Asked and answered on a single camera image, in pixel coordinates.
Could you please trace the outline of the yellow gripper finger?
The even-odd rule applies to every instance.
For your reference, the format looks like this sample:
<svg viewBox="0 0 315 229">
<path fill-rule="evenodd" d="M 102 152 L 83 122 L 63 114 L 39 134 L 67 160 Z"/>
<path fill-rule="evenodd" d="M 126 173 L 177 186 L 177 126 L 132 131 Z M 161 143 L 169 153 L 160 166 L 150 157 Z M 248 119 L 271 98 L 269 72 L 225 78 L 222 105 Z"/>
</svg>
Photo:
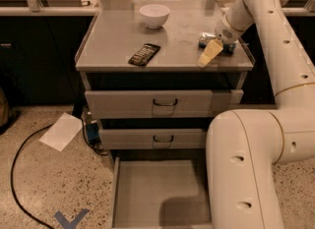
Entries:
<svg viewBox="0 0 315 229">
<path fill-rule="evenodd" d="M 201 54 L 197 64 L 199 67 L 206 67 L 214 58 L 216 58 L 223 50 L 223 44 L 220 39 L 211 40 L 203 53 Z"/>
</svg>

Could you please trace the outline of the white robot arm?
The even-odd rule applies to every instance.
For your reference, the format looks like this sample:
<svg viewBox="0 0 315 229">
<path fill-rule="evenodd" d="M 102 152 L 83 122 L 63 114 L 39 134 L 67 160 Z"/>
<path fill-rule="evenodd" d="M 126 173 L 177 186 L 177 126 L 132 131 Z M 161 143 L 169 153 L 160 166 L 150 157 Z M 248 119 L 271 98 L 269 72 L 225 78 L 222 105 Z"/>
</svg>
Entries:
<svg viewBox="0 0 315 229">
<path fill-rule="evenodd" d="M 314 65 L 287 21 L 287 0 L 236 0 L 216 26 L 234 38 L 255 26 L 273 109 L 235 109 L 212 122 L 206 167 L 213 229 L 284 229 L 272 167 L 314 155 Z"/>
</svg>

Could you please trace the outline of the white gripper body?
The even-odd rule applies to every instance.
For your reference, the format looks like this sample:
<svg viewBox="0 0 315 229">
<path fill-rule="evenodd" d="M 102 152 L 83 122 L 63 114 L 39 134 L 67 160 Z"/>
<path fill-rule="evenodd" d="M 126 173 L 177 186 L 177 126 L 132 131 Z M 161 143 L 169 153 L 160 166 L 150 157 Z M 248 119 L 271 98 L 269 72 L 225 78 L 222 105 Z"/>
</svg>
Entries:
<svg viewBox="0 0 315 229">
<path fill-rule="evenodd" d="M 235 42 L 243 33 L 243 21 L 239 17 L 224 15 L 215 26 L 216 37 L 224 44 Z"/>
</svg>

